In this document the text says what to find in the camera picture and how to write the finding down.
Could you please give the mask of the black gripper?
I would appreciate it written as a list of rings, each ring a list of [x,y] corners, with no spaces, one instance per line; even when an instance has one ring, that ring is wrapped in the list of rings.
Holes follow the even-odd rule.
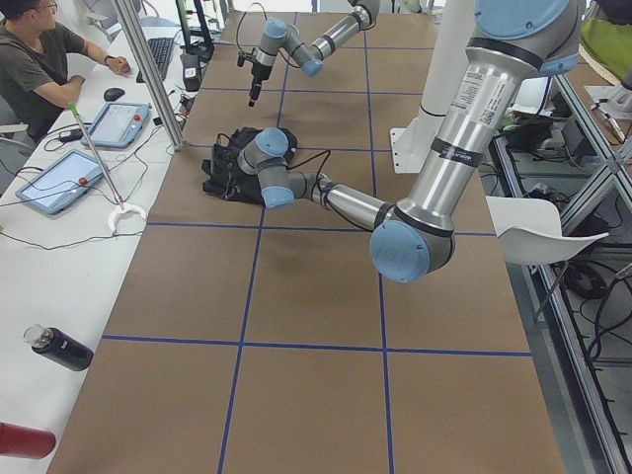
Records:
[[[238,165],[240,149],[234,146],[214,144],[211,151],[210,177],[219,181],[237,179],[241,168]]]
[[[251,67],[252,87],[249,92],[248,107],[253,108],[261,94],[261,87],[271,76],[271,68],[268,65],[254,63]]]

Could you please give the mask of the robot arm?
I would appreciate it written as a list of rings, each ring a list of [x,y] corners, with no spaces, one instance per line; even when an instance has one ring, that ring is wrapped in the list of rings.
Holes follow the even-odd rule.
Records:
[[[257,47],[251,51],[240,50],[237,65],[246,61],[252,64],[253,76],[249,92],[249,107],[254,107],[262,91],[263,82],[272,74],[278,54],[284,50],[295,66],[307,76],[314,77],[323,67],[323,61],[331,56],[354,35],[373,28],[379,14],[379,1],[349,1],[353,9],[327,32],[307,44],[298,28],[284,21],[266,18],[264,30]]]
[[[582,1],[449,1],[434,55],[449,59],[449,38],[467,58],[410,193],[394,203],[331,181],[321,172],[292,171],[286,134],[259,131],[228,168],[228,180],[268,209],[300,198],[337,212],[370,232],[376,269],[396,282],[423,278],[453,255],[455,211],[495,129],[521,84],[575,67],[586,5]]]

